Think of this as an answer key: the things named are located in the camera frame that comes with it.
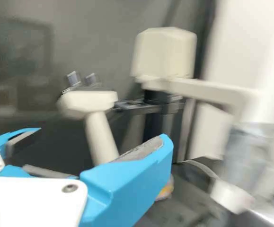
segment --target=gray wall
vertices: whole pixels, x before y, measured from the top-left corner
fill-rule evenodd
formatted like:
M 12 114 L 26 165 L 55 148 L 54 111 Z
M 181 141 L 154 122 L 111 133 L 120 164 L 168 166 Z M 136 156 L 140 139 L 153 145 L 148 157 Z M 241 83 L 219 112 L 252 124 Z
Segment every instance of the gray wall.
M 199 43 L 201 43 L 206 22 L 204 15 L 210 2 L 210 0 L 0 0 L 0 16 L 11 21 L 4 31 L 0 26 L 2 40 L 10 39 L 7 37 L 8 32 L 14 30 L 13 24 L 17 26 L 18 21 L 20 25 L 24 22 L 25 26 L 32 27 L 25 28 L 25 31 L 23 29 L 11 40 L 9 44 L 12 46 L 11 51 L 8 48 L 10 60 L 6 61 L 6 65 L 13 61 L 13 55 L 17 56 L 17 52 L 22 53 L 20 52 L 22 45 L 35 41 L 33 37 L 26 38 L 26 34 L 37 29 L 33 25 L 43 26 L 47 31 L 46 38 L 43 38 L 41 43 L 45 48 L 42 46 L 41 53 L 37 49 L 30 54 L 35 56 L 38 52 L 39 56 L 43 56 L 46 67 L 39 59 L 31 59 L 34 60 L 35 66 L 30 73 L 23 74 L 22 77 L 17 76 L 16 69 L 19 70 L 26 65 L 19 64 L 18 68 L 15 67 L 15 72 L 9 74 L 7 70 L 3 72 L 4 78 L 7 79 L 0 82 L 13 83 L 20 88 L 17 91 L 17 98 L 22 103 L 19 105 L 19 112 L 21 109 L 24 111 L 54 109 L 54 102 L 64 87 L 62 78 L 73 70 L 79 71 L 82 75 L 95 72 L 103 86 L 118 92 L 119 99 L 139 97 L 142 94 L 140 87 L 129 77 L 135 36 L 149 27 L 170 25 L 197 33 L 200 35 Z M 41 102 L 46 102 L 46 105 L 40 105 Z M 13 130 L 13 124 L 8 128 L 5 122 L 1 128 Z M 141 142 L 143 116 L 118 118 L 113 123 L 112 129 L 120 151 L 124 152 Z

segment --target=screw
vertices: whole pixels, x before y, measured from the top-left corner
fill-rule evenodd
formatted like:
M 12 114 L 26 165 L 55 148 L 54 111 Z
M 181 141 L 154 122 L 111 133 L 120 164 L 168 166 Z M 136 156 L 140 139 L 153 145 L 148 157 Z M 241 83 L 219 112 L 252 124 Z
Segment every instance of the screw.
M 74 192 L 78 189 L 78 186 L 75 184 L 68 184 L 67 186 L 64 186 L 62 188 L 62 192 L 64 193 L 70 193 L 70 192 Z

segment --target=white pipe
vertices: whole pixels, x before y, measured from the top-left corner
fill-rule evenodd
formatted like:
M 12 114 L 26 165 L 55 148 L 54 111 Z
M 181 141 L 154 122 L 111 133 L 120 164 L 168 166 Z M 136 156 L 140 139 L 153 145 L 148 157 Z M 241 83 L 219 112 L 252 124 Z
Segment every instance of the white pipe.
M 85 133 L 94 164 L 110 162 L 119 153 L 104 112 L 89 113 L 85 117 Z

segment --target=metal surface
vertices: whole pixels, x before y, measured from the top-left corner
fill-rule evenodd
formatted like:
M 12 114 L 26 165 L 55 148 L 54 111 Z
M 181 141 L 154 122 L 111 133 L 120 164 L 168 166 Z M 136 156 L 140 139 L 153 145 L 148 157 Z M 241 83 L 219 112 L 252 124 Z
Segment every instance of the metal surface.
M 62 191 L 64 193 L 70 193 L 70 192 L 74 192 L 78 189 L 78 186 L 75 184 L 68 184 L 67 186 L 62 188 Z
M 191 227 L 208 215 L 209 195 L 177 175 L 172 168 L 174 191 L 169 199 L 155 202 L 136 227 Z
M 274 227 L 274 199 L 257 204 L 233 219 L 231 227 Z

